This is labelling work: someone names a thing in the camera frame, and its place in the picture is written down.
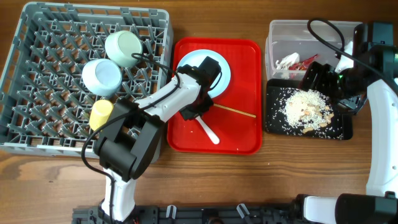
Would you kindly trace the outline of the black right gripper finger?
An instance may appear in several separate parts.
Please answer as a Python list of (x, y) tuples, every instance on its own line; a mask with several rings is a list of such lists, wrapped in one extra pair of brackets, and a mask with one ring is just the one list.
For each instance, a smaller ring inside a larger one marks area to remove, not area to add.
[(322, 76), (324, 73), (325, 66), (318, 62), (313, 62), (307, 70), (307, 81), (309, 82), (308, 88), (316, 90), (318, 85), (322, 82)]
[(313, 83), (313, 70), (309, 68), (302, 81), (300, 82), (299, 88), (300, 89), (311, 89), (312, 88), (312, 83)]

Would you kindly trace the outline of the wooden chopstick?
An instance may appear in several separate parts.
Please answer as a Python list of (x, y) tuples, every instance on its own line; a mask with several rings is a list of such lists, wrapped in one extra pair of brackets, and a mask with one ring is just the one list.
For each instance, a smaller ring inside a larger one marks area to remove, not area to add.
[(233, 109), (233, 108), (230, 108), (230, 107), (227, 107), (227, 106), (223, 106), (223, 105), (219, 105), (219, 104), (214, 104), (214, 106), (218, 107), (218, 108), (221, 108), (221, 109), (224, 109), (224, 110), (232, 111), (234, 113), (238, 113), (238, 114), (242, 114), (242, 115), (249, 116), (249, 117), (252, 117), (252, 118), (256, 118), (256, 115), (254, 115), (254, 114), (250, 114), (250, 113), (247, 113), (247, 112), (236, 110), (236, 109)]

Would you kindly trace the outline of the white plastic fork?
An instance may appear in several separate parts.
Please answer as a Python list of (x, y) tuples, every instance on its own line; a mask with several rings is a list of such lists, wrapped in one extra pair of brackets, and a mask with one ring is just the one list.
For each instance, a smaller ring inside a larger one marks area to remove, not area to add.
[(198, 121), (198, 123), (202, 126), (204, 132), (206, 133), (206, 135), (209, 137), (209, 139), (211, 140), (211, 142), (215, 145), (220, 143), (220, 139), (219, 137), (213, 132), (213, 130), (202, 120), (202, 118), (200, 116), (196, 117), (196, 120)]

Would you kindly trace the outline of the light blue plate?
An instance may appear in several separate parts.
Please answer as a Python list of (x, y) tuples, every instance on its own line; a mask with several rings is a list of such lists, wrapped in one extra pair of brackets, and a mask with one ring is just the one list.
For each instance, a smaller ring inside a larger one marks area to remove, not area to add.
[(231, 81), (231, 69), (223, 56), (215, 51), (208, 49), (194, 50), (186, 54), (179, 61), (177, 67), (181, 67), (183, 65), (198, 67), (206, 57), (211, 57), (212, 59), (216, 60), (221, 67), (221, 72), (211, 86), (212, 90), (208, 92), (211, 98), (215, 98), (221, 95), (227, 89)]

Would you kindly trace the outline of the mint green bowl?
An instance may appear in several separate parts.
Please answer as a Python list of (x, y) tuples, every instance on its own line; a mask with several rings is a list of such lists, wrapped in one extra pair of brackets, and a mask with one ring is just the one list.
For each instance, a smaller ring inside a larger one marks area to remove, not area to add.
[(143, 52), (141, 40), (132, 32), (121, 30), (110, 34), (105, 41), (108, 58), (120, 67), (134, 67), (138, 60), (132, 54)]

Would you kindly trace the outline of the yellow plastic cup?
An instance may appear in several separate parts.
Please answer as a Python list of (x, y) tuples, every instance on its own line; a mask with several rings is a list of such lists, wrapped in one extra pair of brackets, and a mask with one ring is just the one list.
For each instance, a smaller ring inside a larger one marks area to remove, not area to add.
[(112, 102), (108, 100), (98, 100), (94, 103), (89, 119), (89, 126), (93, 131), (107, 122), (113, 107)]

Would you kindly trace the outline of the light blue small bowl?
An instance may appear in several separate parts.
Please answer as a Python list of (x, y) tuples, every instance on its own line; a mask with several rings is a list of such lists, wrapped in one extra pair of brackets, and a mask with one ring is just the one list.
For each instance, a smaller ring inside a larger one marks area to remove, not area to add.
[(99, 96), (110, 96), (122, 82), (120, 68), (109, 59), (95, 59), (85, 64), (81, 78), (87, 89)]

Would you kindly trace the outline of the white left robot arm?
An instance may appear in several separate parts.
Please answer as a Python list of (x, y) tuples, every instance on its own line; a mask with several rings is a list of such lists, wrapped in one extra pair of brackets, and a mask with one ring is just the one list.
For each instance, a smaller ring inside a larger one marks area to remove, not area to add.
[(208, 93), (220, 74), (219, 63), (205, 57), (197, 67), (178, 67), (168, 84), (150, 96), (116, 102), (107, 122), (94, 132), (93, 150), (109, 182), (100, 208), (105, 223), (123, 223), (131, 215), (136, 180), (150, 165), (166, 122), (177, 113), (184, 120), (206, 113), (213, 106)]

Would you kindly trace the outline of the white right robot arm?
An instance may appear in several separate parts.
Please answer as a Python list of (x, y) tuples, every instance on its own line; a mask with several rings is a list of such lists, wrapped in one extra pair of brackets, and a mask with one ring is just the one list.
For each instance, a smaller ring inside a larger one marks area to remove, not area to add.
[(351, 68), (335, 72), (328, 64), (310, 64), (301, 90), (317, 90), (334, 101), (365, 94), (371, 108), (372, 158), (366, 194), (338, 197), (298, 195), (294, 220), (314, 223), (397, 223), (397, 47), (393, 25), (370, 22), (354, 28), (353, 51), (346, 53), (309, 33), (353, 61)]

